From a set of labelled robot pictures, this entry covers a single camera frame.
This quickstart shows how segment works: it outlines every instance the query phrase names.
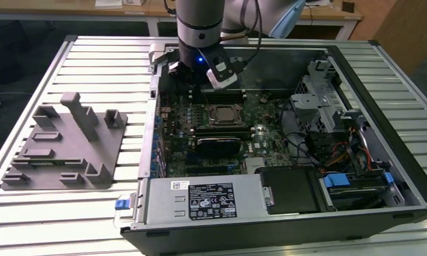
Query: wooden desk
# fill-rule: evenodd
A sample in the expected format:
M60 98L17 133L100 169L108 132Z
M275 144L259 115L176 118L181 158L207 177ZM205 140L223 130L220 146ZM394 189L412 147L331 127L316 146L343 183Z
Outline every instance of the wooden desk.
M95 9L95 0L0 0L0 20L144 21L157 36L156 23L147 19L149 2L104 10Z
M359 12L339 11L335 7L314 7L304 10L298 25L340 26L336 39L347 40L362 19ZM165 12L163 0L147 0L143 6L123 5L121 9L97 10L95 0L0 0L0 19L9 20L68 20L68 21L144 21L151 36L159 36L157 23L175 22Z
M155 22L176 22L164 9L164 0L148 0L148 15L153 16ZM175 2L167 0L168 7L175 8ZM304 9L298 25L314 26L339 26L342 27L336 38L338 40L348 40L356 23L363 19L362 14L342 11L342 0L334 0L334 6L312 7L312 13L308 8Z
M95 9L95 0L0 0L0 13L64 15L147 15L149 0L144 5L123 5L121 9Z

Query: floor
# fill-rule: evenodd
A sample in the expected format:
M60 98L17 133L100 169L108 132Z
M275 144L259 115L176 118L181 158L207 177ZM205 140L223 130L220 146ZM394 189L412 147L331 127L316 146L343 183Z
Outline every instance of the floor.
M23 67L23 77L16 82L1 85L0 93L32 93L68 34L104 36L148 36L143 22L56 22L52 29L43 21L23 21L23 29L31 43L31 50L13 53ZM176 36L175 24L160 24L161 36ZM427 96L427 58L411 77ZM25 108L29 95L0 94L0 148Z

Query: aluminum extrusion table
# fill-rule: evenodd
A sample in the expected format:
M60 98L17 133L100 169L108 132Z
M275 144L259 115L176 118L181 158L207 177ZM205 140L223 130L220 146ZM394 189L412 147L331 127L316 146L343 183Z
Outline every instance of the aluminum extrusion table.
M136 190L141 138L147 111L148 50L152 43L176 43L175 38L85 37L65 41L0 151L0 179L35 121L40 104L68 111L57 102L65 91L81 93L84 106L96 112L128 113L125 138L113 175L104 190L0 189L0 255L140 255L121 238L119 227L132 220L132 211L116 213L115 200ZM351 41L278 41L264 44L335 44L400 134L427 173L427 99L379 46ZM352 106L352 96L346 92ZM427 255L427 220L350 242L324 242L267 247L203 255Z

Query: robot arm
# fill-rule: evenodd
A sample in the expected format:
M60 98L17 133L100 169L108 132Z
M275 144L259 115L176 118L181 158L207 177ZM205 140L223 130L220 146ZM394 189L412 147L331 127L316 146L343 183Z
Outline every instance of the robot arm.
M215 89L238 80L243 67L234 65L220 44L223 32L246 31L259 8L263 33L284 38L296 23L306 0L176 0L179 65L207 74Z

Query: red cable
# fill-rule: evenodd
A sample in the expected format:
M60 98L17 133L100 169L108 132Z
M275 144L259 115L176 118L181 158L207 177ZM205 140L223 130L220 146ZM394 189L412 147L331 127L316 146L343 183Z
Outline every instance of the red cable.
M340 146L340 145L344 145L344 144L348 144L348 143L347 142L339 142L338 144L335 144L334 149L332 149L332 157L335 156L336 147Z

